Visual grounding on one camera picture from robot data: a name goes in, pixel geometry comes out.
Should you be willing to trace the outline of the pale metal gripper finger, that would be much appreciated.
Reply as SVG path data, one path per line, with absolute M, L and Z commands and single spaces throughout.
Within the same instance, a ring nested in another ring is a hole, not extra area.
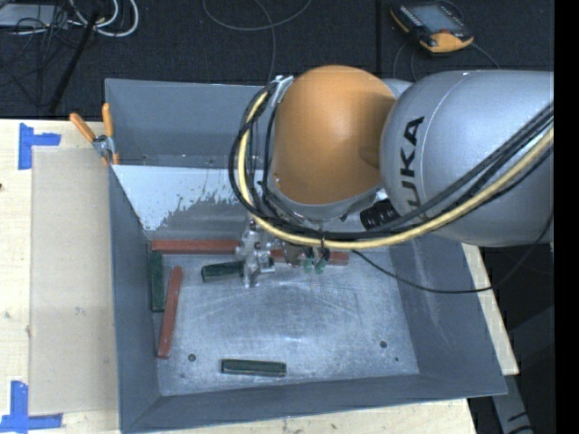
M 271 257 L 273 238 L 257 222 L 248 222 L 235 248 L 237 259 L 266 260 Z
M 255 264 L 246 261 L 243 267 L 242 283 L 246 288 L 258 287 L 261 283 L 261 277 L 272 274 L 276 271 L 275 262 L 269 260 L 264 264 Z

